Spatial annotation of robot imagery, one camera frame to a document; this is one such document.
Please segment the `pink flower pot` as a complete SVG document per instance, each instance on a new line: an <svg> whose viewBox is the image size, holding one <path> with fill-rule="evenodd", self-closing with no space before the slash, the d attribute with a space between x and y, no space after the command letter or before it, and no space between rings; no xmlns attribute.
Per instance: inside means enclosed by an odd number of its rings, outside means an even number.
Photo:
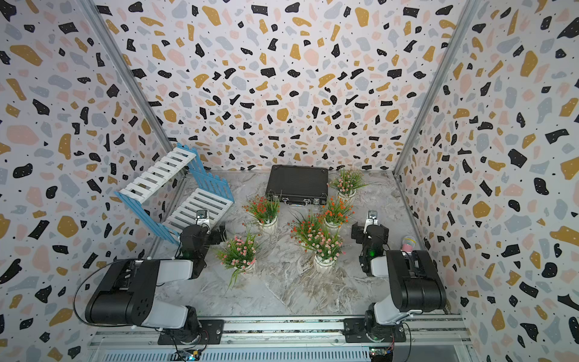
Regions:
<svg viewBox="0 0 579 362"><path fill-rule="evenodd" d="M312 231L300 241L302 247L314 256L315 267L320 272L330 271L345 254L344 241L338 233L327 230Z"/></svg>
<svg viewBox="0 0 579 362"><path fill-rule="evenodd" d="M363 174L359 170L340 170L339 177L330 182L330 187L337 191L340 199L350 202L357 190L366 186Z"/></svg>
<svg viewBox="0 0 579 362"><path fill-rule="evenodd" d="M226 268L232 270L228 289L232 289L240 275L247 274L256 268L260 234L247 233L244 237L235 236L217 251L217 258Z"/></svg>

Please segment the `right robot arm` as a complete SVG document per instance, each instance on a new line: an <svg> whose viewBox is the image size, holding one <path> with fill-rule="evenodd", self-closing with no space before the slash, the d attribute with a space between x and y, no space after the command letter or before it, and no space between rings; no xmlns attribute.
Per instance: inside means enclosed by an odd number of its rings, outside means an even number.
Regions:
<svg viewBox="0 0 579 362"><path fill-rule="evenodd" d="M387 278L390 286L390 294L366 310L363 326L353 335L356 339L403 342L404 320L446 306L446 291L428 252L385 250L388 233L388 228L369 220L365 226L354 223L351 228L351 237L362 246L362 271L369 277Z"/></svg>

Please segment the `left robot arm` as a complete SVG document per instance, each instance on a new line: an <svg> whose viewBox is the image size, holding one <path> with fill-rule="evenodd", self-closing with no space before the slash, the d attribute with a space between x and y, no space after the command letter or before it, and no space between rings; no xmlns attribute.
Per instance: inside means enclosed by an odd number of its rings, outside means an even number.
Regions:
<svg viewBox="0 0 579 362"><path fill-rule="evenodd" d="M92 327L144 327L160 332L160 345L217 345L222 320L200 321L192 306L156 299L158 287L199 278L205 257L213 245L226 238L226 227L207 224L185 227L179 251L170 259L118 259L106 265L106 273L83 313L76 317Z"/></svg>

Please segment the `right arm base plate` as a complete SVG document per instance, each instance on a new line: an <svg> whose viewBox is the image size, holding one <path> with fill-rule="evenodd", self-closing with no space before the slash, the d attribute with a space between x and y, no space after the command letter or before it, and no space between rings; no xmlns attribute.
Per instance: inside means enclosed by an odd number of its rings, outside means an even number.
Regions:
<svg viewBox="0 0 579 362"><path fill-rule="evenodd" d="M400 325L380 325L364 318L345 318L343 335L347 343L401 343L407 340Z"/></svg>

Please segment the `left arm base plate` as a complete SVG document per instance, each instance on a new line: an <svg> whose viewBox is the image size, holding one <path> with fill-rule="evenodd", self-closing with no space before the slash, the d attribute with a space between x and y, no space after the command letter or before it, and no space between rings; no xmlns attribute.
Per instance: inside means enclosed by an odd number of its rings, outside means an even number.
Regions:
<svg viewBox="0 0 579 362"><path fill-rule="evenodd" d="M223 319L202 319L189 327L185 325L181 329L164 329L158 338L158 345L219 345L224 326Z"/></svg>

